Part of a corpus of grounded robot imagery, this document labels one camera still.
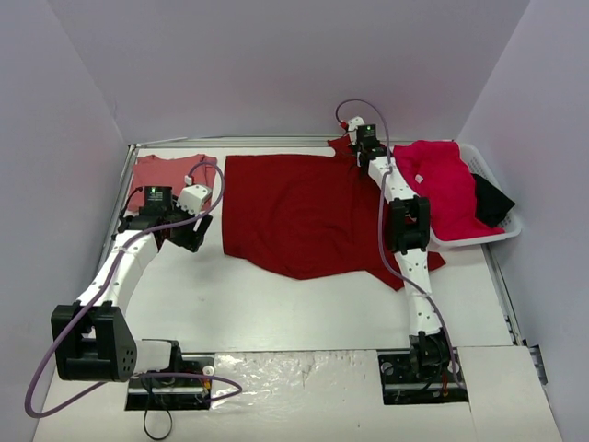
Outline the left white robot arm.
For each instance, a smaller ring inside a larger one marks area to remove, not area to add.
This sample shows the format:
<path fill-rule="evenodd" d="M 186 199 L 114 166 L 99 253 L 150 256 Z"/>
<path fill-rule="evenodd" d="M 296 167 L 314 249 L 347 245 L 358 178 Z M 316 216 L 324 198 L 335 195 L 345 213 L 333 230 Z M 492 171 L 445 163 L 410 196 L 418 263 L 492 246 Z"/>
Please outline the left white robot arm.
<path fill-rule="evenodd" d="M 189 252 L 202 245 L 213 218 L 204 213 L 210 188 L 193 184 L 179 196 L 171 188 L 146 186 L 136 215 L 124 215 L 109 257 L 91 285 L 71 305 L 51 317 L 59 377 L 70 381 L 126 382 L 152 372 L 165 385 L 185 374 L 177 343 L 137 340 L 125 319 L 131 297 L 149 263 L 163 245 Z"/>

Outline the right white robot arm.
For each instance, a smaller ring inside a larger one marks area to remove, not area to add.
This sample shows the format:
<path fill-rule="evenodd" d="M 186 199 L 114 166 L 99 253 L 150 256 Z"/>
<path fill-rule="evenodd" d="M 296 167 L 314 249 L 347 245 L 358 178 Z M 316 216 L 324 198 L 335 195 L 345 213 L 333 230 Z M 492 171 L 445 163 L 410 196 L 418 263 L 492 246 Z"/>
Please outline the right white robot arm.
<path fill-rule="evenodd" d="M 376 125 L 354 117 L 345 123 L 357 166 L 380 189 L 378 248 L 390 251 L 398 264 L 408 297 L 410 356 L 408 367 L 417 379 L 428 380 L 449 360 L 443 323 L 432 301 L 428 245 L 430 203 L 400 173 L 392 151 L 376 136 Z"/>

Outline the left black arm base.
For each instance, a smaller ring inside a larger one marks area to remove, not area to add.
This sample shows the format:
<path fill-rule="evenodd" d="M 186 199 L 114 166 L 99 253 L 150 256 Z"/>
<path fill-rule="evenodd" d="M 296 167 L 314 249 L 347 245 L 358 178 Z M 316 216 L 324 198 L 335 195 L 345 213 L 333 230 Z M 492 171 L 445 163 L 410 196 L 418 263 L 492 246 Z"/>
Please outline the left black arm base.
<path fill-rule="evenodd" d="M 211 375 L 213 354 L 176 352 L 176 359 L 166 372 Z M 213 382 L 194 378 L 167 377 L 142 380 L 132 378 L 127 386 L 124 410 L 130 411 L 205 411 L 211 408 Z"/>

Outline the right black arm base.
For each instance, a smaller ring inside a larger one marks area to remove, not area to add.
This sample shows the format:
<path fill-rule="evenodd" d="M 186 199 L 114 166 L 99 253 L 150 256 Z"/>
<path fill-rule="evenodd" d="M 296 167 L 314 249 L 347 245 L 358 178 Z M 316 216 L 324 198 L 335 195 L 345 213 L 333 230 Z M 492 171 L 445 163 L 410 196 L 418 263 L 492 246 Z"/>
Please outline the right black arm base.
<path fill-rule="evenodd" d="M 376 354 L 382 400 L 386 406 L 468 402 L 457 349 L 454 349 L 455 361 L 426 367 L 423 374 L 413 369 L 407 349 L 378 350 Z"/>

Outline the dark red t-shirt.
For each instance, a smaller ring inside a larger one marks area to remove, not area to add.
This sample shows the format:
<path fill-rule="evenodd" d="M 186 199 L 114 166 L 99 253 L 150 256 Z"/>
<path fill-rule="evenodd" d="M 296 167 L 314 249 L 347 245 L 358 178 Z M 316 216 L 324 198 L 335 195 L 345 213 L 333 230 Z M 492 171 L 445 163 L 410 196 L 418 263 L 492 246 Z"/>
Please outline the dark red t-shirt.
<path fill-rule="evenodd" d="M 380 191 L 356 165 L 346 138 L 331 157 L 280 154 L 225 160 L 226 255 L 297 280 L 365 271 L 394 290 L 398 264 L 377 246 Z"/>

